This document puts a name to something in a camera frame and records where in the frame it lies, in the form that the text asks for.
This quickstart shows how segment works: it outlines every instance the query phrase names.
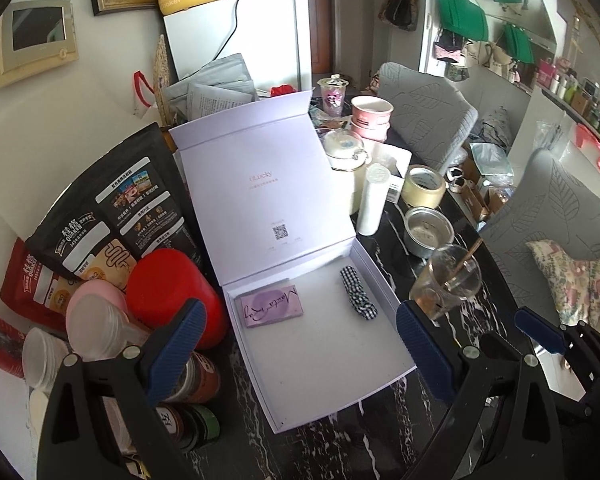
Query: qr code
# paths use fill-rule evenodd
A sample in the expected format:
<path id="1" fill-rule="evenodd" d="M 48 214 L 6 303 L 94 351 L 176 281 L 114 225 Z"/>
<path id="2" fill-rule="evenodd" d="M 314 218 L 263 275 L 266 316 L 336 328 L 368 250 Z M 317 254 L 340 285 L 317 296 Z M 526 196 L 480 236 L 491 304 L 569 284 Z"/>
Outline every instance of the qr code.
<path id="1" fill-rule="evenodd" d="M 286 224 L 274 227 L 273 234 L 276 235 L 276 240 L 283 240 L 284 238 L 289 238 L 289 233 L 286 230 Z"/>
<path id="2" fill-rule="evenodd" d="M 398 199 L 400 198 L 400 190 L 389 188 L 389 192 L 386 194 L 387 202 L 392 202 L 394 204 L 398 203 Z"/>

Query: white refrigerator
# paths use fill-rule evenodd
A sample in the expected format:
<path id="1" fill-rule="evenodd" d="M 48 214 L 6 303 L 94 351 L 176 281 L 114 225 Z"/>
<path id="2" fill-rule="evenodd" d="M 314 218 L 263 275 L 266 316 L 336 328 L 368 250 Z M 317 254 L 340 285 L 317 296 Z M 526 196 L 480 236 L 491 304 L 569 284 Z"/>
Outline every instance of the white refrigerator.
<path id="1" fill-rule="evenodd" d="M 218 0 L 165 16 L 164 24 L 178 79 L 241 53 L 259 90 L 312 88 L 309 0 Z"/>

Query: black food bag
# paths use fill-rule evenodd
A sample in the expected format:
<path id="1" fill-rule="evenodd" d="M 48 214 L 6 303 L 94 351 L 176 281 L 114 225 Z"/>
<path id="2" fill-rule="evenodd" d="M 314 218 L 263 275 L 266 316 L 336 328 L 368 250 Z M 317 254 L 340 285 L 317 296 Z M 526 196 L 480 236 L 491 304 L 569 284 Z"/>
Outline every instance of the black food bag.
<path id="1" fill-rule="evenodd" d="M 210 270 L 189 193 L 155 123 L 84 171 L 26 247 L 62 276 L 102 279 L 120 290 L 138 260 L 158 248 L 177 249 Z"/>

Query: pink bowl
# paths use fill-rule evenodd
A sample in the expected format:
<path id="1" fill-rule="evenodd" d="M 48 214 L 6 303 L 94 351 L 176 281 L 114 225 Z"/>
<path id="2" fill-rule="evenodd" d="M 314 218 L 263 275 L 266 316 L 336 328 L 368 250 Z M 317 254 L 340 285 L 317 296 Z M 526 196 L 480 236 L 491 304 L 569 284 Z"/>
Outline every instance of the pink bowl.
<path id="1" fill-rule="evenodd" d="M 375 140 L 377 142 L 386 141 L 386 133 L 389 129 L 389 123 L 383 126 L 376 126 L 375 128 L 364 128 L 354 121 L 351 121 L 351 131 L 358 134 L 360 137 L 365 139 Z"/>
<path id="2" fill-rule="evenodd" d="M 361 95 L 351 100 L 353 122 L 363 128 L 380 128 L 389 125 L 394 106 L 372 95 Z"/>

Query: paper document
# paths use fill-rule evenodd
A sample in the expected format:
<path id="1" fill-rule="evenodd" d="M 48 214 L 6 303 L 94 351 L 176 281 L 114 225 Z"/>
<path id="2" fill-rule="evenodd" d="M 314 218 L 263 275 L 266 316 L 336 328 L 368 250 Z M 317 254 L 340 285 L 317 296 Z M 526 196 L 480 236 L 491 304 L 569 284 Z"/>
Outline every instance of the paper document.
<path id="1" fill-rule="evenodd" d="M 184 121 L 192 120 L 191 117 L 198 113 L 189 108 L 190 98 L 188 97 L 194 91 L 196 84 L 248 94 L 251 97 L 248 102 L 258 100 L 255 85 L 242 54 L 233 54 L 212 61 L 195 74 L 162 90 L 162 95 L 168 101 L 171 109 Z"/>
<path id="2" fill-rule="evenodd" d="M 187 95 L 187 119 L 193 121 L 222 110 L 245 105 L 253 100 L 250 94 L 206 85 L 192 85 Z"/>

